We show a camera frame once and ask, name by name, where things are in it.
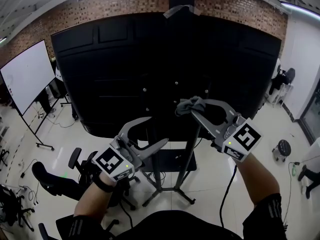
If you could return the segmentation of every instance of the black sleeve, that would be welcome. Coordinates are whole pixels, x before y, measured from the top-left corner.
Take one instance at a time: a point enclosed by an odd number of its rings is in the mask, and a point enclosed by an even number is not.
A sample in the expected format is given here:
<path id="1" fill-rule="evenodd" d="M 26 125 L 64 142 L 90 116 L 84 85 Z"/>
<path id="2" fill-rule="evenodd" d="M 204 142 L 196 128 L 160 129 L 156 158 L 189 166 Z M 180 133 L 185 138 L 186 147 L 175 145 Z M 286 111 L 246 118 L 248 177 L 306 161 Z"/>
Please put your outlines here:
<path id="1" fill-rule="evenodd" d="M 76 216 L 73 218 L 68 240 L 103 239 L 106 236 L 102 226 L 93 218 L 88 216 Z"/>
<path id="2" fill-rule="evenodd" d="M 244 239 L 286 240 L 281 212 L 281 195 L 279 193 L 272 194 L 260 201 L 243 222 Z"/>

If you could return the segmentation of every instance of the white tile floor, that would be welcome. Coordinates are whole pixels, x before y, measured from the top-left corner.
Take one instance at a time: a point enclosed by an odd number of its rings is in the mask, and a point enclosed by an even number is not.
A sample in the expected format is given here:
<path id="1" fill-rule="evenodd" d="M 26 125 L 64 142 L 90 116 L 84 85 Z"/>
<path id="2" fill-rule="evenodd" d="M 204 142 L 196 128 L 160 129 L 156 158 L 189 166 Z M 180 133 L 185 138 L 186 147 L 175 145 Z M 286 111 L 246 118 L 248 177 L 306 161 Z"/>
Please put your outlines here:
<path id="1" fill-rule="evenodd" d="M 37 115 L 36 110 L 40 109 L 40 105 L 36 107 L 37 105 L 34 104 L 33 106 L 35 109 L 30 108 L 24 116 L 28 123 Z M 20 178 L 21 172 L 27 168 L 33 159 L 41 161 L 49 173 L 77 181 L 78 171 L 68 168 L 68 161 L 74 148 L 82 148 L 79 158 L 79 161 L 81 161 L 86 159 L 91 152 L 99 150 L 103 144 L 111 141 L 110 139 L 90 135 L 84 130 L 80 122 L 76 122 L 68 128 L 60 127 L 57 123 L 64 127 L 73 123 L 71 107 L 67 105 L 62 109 L 58 103 L 55 108 L 54 114 L 56 117 L 49 118 L 55 124 L 45 120 L 38 133 L 39 138 L 45 144 L 54 146 L 54 151 L 43 147 L 37 148 L 35 145 L 36 138 L 27 130 L 16 110 L 2 108 L 3 120 L 10 126 L 5 139 L 10 145 L 10 154 L 7 158 L 8 167 L 0 166 L 2 168 L 0 172 L 1 183 L 13 186 L 25 185 L 36 190 L 38 182 L 30 169 L 26 172 L 24 178 Z M 39 122 L 40 119 L 35 117 L 31 123 L 32 129 L 37 128 Z M 273 173 L 280 184 L 282 217 L 284 218 L 290 193 L 288 162 L 303 160 L 309 144 L 299 125 L 290 121 L 283 108 L 273 108 L 266 103 L 255 116 L 254 122 L 264 134 L 264 138 L 253 153 Z M 271 150 L 281 139 L 286 139 L 290 143 L 292 153 L 285 163 L 276 163 Z M 166 145 L 167 149 L 184 147 L 185 143 L 183 142 L 170 142 Z M 129 199 L 136 200 L 138 209 L 130 211 L 127 207 L 134 225 L 155 211 L 170 209 L 185 210 L 209 223 L 220 225 L 219 208 L 234 170 L 234 162 L 229 156 L 218 153 L 214 148 L 210 147 L 210 142 L 207 140 L 202 140 L 195 149 L 195 156 L 198 169 L 192 172 L 182 185 L 182 190 L 191 198 L 196 199 L 194 205 L 186 203 L 175 192 L 163 192 L 146 208 L 143 208 L 141 204 L 151 195 L 155 188 L 148 183 L 140 172 L 136 173 L 141 183 L 132 183 Z M 173 187 L 177 176 L 177 173 L 167 173 L 163 187 Z M 318 233 L 318 224 L 315 218 L 317 219 L 320 216 L 311 211 L 310 201 L 301 195 L 300 188 L 301 185 L 297 179 L 293 178 L 290 209 L 287 215 L 289 224 L 287 237 L 290 240 L 307 239 L 306 236 L 309 236 L 308 239 L 313 239 Z M 26 196 L 25 206 L 32 207 L 32 202 L 28 201 L 28 193 L 24 195 Z M 19 228 L 17 225 L 7 227 L 9 231 L 14 232 L 14 235 L 7 233 L 9 239 L 26 239 L 27 236 L 29 239 L 41 240 L 38 229 L 39 223 L 44 223 L 51 237 L 61 239 L 55 221 L 71 215 L 77 202 L 65 196 L 52 196 L 41 186 L 38 188 L 37 199 L 39 204 L 34 208 L 35 213 L 28 217 L 35 232 L 31 232 L 26 227 Z M 237 172 L 223 207 L 222 217 L 225 227 L 242 236 L 242 222 L 252 209 L 253 204 L 250 201 L 243 179 Z M 110 208 L 107 211 L 103 226 L 106 227 L 115 218 L 120 220 L 120 224 L 112 229 L 115 235 L 129 229 L 129 219 L 119 206 Z"/>

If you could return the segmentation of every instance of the brick wall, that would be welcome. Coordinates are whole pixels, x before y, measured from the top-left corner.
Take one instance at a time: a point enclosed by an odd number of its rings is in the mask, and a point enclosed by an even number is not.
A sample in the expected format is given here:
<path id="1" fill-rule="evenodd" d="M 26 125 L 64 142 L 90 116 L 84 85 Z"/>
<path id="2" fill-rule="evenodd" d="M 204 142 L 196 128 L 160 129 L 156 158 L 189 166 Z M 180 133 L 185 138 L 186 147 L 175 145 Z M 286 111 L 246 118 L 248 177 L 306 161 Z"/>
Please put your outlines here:
<path id="1" fill-rule="evenodd" d="M 239 22 L 282 40 L 288 17 L 261 0 L 195 0 L 203 15 Z M 8 44 L 0 48 L 0 68 L 35 43 L 45 40 L 49 57 L 54 57 L 50 36 L 66 28 L 116 15 L 165 12 L 169 0 L 68 0 L 41 15 Z"/>

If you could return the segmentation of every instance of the tube light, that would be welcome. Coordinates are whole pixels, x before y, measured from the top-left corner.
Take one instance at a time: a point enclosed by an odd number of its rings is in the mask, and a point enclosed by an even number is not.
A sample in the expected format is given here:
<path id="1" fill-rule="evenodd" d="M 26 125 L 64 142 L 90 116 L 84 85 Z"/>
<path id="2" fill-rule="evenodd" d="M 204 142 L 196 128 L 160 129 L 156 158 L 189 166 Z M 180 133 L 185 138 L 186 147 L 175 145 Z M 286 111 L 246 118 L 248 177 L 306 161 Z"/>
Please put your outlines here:
<path id="1" fill-rule="evenodd" d="M 0 44 L 3 43 L 6 39 L 7 39 L 6 37 L 0 39 Z"/>
<path id="2" fill-rule="evenodd" d="M 300 12 L 300 13 L 303 13 L 305 15 L 308 15 L 318 21 L 320 21 L 320 15 L 311 11 L 311 10 L 308 10 L 308 9 L 305 9 L 305 8 L 302 8 L 300 6 L 297 6 L 297 5 L 294 5 L 294 4 L 291 4 L 291 3 L 287 3 L 287 2 L 282 2 L 281 5 L 287 9 L 291 9 L 293 11 L 296 11 L 296 12 Z"/>

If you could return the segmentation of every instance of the wrist watch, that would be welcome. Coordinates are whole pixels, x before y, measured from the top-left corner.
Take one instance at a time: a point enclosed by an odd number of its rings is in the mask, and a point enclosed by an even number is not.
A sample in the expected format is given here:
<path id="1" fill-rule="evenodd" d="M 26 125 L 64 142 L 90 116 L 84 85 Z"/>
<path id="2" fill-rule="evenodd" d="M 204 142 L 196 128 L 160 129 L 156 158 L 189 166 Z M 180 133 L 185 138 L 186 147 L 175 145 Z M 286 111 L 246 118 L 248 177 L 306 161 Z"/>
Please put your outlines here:
<path id="1" fill-rule="evenodd" d="M 100 173 L 93 176 L 92 181 L 97 185 L 97 187 L 104 192 L 111 193 L 114 191 L 115 187 L 105 184 L 99 177 Z"/>

